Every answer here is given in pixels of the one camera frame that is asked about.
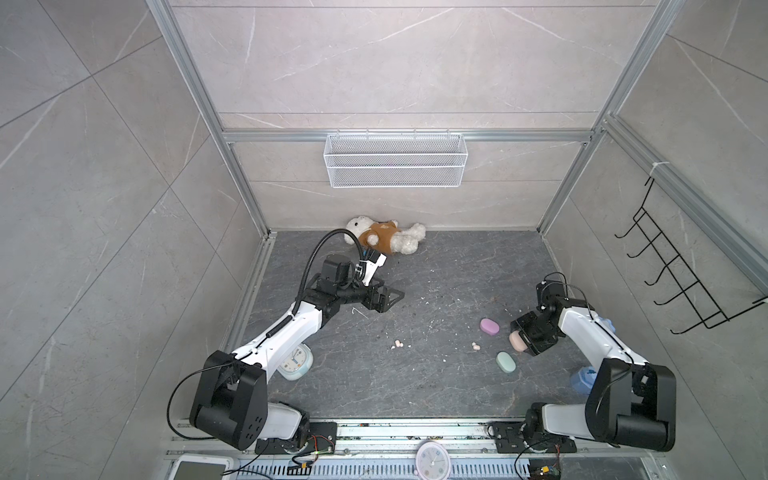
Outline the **mint green earbud case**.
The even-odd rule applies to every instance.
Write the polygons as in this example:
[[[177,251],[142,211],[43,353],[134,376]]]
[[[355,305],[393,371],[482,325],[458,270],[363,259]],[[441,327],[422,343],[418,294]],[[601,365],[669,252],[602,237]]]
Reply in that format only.
[[[506,374],[513,373],[517,368],[513,357],[505,351],[499,352],[495,357],[495,361],[497,366]]]

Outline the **purple earbud case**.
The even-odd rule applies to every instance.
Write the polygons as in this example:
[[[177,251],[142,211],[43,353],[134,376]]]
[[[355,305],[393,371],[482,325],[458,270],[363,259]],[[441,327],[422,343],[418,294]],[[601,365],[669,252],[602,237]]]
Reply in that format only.
[[[479,328],[483,333],[490,336],[495,336],[500,332],[500,325],[490,318],[481,319],[479,322]]]

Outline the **white teddy bear brown hoodie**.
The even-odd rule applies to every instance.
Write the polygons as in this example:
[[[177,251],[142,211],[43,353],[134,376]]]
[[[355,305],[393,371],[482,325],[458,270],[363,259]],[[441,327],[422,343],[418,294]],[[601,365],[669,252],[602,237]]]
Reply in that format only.
[[[410,228],[400,229],[398,222],[376,222],[366,216],[358,216],[348,221],[346,229],[353,236],[345,236],[345,242],[352,245],[357,239],[364,249],[373,249],[385,255],[414,254],[419,243],[426,238],[426,227],[414,223]]]

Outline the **pink earbud case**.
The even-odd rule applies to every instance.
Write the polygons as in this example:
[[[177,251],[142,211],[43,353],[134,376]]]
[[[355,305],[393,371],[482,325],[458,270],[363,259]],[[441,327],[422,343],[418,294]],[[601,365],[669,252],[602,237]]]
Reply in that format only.
[[[509,335],[509,341],[513,349],[517,352],[525,352],[528,349],[527,344],[523,340],[518,330],[513,331]]]

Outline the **mint alarm clock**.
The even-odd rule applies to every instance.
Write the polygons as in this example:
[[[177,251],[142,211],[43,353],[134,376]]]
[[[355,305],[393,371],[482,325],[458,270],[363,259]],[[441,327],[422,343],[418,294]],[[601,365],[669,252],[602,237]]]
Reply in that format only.
[[[278,367],[278,372],[288,381],[297,381],[306,375],[314,363],[310,348],[300,344]]]

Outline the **white tablet device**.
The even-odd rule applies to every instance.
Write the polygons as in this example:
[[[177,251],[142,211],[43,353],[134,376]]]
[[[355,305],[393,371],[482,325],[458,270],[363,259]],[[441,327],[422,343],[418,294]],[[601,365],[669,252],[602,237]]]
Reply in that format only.
[[[173,462],[170,480],[236,479],[234,459],[227,456],[183,454]]]

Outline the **white round clock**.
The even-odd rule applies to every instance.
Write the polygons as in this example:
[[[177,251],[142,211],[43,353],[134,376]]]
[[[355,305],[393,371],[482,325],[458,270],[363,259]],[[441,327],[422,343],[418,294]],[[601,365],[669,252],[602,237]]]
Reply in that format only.
[[[447,480],[452,472],[448,451],[436,441],[427,441],[419,447],[415,467],[421,480]]]

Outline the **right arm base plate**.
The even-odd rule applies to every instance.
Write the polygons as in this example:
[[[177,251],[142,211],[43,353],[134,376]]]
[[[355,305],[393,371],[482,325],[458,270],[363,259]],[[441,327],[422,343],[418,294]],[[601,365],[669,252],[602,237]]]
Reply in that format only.
[[[490,422],[486,433],[500,454],[577,452],[574,440],[544,431],[530,431],[524,422]]]

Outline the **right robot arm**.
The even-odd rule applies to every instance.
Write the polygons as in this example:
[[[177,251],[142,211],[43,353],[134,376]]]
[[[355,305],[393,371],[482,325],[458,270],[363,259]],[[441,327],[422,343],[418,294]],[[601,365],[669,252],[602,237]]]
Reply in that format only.
[[[538,402],[521,436],[531,448],[580,439],[668,452],[676,441],[677,383],[673,372],[633,351],[561,272],[536,286],[537,306],[513,321],[510,343],[537,356],[570,339],[596,370],[582,404]]]

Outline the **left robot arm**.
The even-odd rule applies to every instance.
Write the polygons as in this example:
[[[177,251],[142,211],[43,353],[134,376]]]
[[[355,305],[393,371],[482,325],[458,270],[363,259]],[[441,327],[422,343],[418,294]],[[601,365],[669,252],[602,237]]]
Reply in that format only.
[[[189,423],[199,440],[218,440],[237,450],[257,442],[282,442],[301,450],[310,438],[306,413],[269,399],[273,375],[347,304],[387,312],[404,296],[376,278],[392,250],[371,245],[347,228],[326,233],[306,262],[288,310],[250,342],[217,350],[194,371],[199,382]]]

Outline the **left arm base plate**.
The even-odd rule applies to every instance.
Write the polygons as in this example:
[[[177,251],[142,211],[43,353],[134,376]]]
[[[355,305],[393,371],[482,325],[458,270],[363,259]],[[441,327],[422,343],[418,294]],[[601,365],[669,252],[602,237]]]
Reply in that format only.
[[[302,424],[297,433],[288,440],[257,440],[254,452],[256,454],[291,456],[298,454],[314,455],[315,451],[333,452],[337,431],[338,424],[336,422],[311,421],[308,424]]]

